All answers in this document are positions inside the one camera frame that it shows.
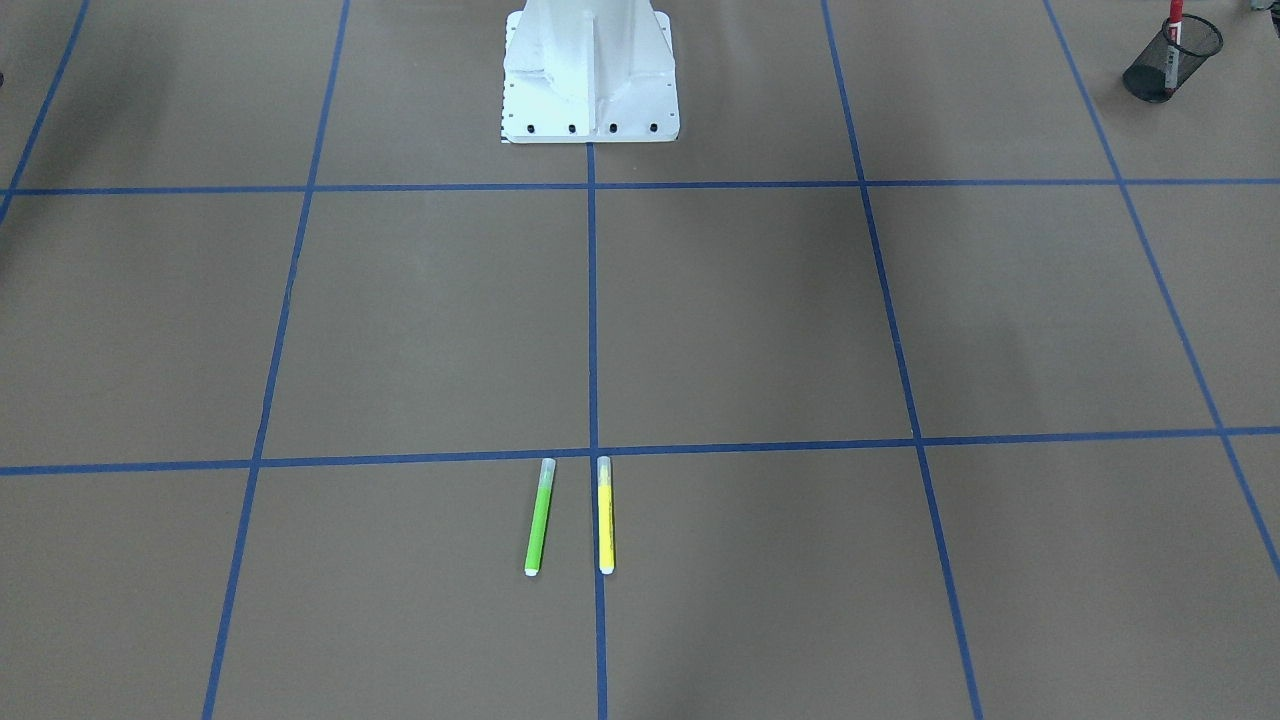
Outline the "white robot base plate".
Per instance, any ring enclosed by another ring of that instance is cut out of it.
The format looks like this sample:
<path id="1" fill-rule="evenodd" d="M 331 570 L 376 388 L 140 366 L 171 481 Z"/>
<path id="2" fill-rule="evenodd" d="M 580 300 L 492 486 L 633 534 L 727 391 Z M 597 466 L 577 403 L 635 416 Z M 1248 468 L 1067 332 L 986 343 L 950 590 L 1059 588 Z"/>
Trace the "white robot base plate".
<path id="1" fill-rule="evenodd" d="M 649 1 L 527 1 L 504 22 L 506 143 L 680 137 L 675 38 Z"/>

